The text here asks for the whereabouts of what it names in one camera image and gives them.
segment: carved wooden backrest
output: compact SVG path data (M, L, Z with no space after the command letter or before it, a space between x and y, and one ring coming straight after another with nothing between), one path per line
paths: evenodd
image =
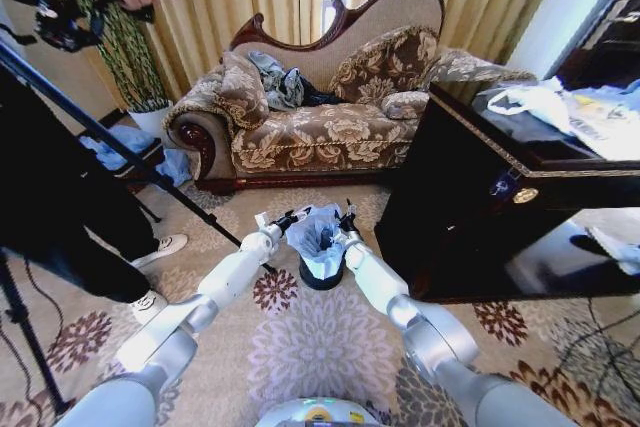
M356 9L335 0L333 6L333 24L312 44L279 42L262 29L264 16L258 13L242 26L229 48L245 56L252 50L266 52L286 68L299 67L317 89L326 90L340 63L364 43L404 25L427 25L440 32L444 21L443 0L367 0Z

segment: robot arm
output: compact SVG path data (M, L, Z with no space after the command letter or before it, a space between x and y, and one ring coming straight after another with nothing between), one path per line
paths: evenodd
M211 325L218 312L251 285L286 229L308 212L288 212L272 223L265 214L257 215L258 231L246 236L240 249L200 282L195 296L167 306L120 347L116 358L126 373L89 392L57 425L155 425L160 394L180 378L195 356L193 334Z
M471 334L441 305L411 299L406 282L364 244L354 219L349 205L334 238L345 246L347 268L371 305L402 332L409 361L447 391L470 427L576 425L523 385L471 371L467 365L479 353Z

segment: camera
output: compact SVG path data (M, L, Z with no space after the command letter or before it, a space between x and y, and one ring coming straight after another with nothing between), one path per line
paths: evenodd
M101 43L104 32L104 19L110 4L119 0L92 0L87 19L88 28L79 24L83 14L77 0L15 0L22 4L36 7L35 32L47 44L65 52L77 52L80 49ZM153 22L153 6L143 7L135 12L129 12L135 19L143 22ZM33 36L18 36L2 26L20 44L28 45L36 42Z

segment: tripod leg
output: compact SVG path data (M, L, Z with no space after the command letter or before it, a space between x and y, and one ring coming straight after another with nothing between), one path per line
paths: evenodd
M173 183L166 177L160 175L154 168L150 167L142 157L128 149L122 142L116 139L111 132L105 129L103 125L96 122L95 119L78 107L60 89L49 82L40 72L35 70L2 41L0 41L0 62L13 73L13 75L22 77L29 85L32 85L45 97L52 100L58 107L82 124L90 133L104 140L109 147L140 169L150 182L153 182L165 192L171 194L177 201L200 217L206 224L220 232L230 242L238 247L240 246L240 241L231 232L218 224L215 215L205 212L198 204L174 187Z
M22 302L20 292L18 292L16 283L11 275L11 271L7 265L7 257L2 251L0 251L0 283L2 284L2 290L7 298L7 302L9 302L10 309L7 313L11 317L11 322L20 326L22 334L24 335L27 344L29 344L29 348L31 349L31 353L33 354L36 364L38 364L38 369L40 370L40 374L42 374L42 378L47 386L49 395L51 396L53 410L57 415L61 415L71 407L71 402L66 402L60 394L60 390L58 389L56 381L53 378L53 374L47 365L44 353L42 352L42 347L40 347L40 343L33 331L31 322L29 322L29 312Z
M139 207L140 207L144 212L146 212L146 213L147 213L147 215L148 215L149 217L151 217L151 218L153 219L153 221L154 221L156 224L157 224L157 223L159 223L159 222L162 220L162 217L158 217L156 214L154 214L154 213L153 213L153 211L152 211L149 207L147 207L146 205L144 205L144 203L143 203L143 202L142 202L142 201L141 201L141 200L140 200L136 195L134 195L133 197L134 197L134 199L136 199L136 202L137 202L138 206L139 206Z

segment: dark wooden table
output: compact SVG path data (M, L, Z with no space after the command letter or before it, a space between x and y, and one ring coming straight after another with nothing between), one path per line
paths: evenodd
M513 256L580 210L640 206L640 162L606 161L572 142L516 141L471 105L483 87L432 86L375 229L384 259L429 300L640 291L640 276L612 263L585 273L588 283L573 273L534 294L513 281Z

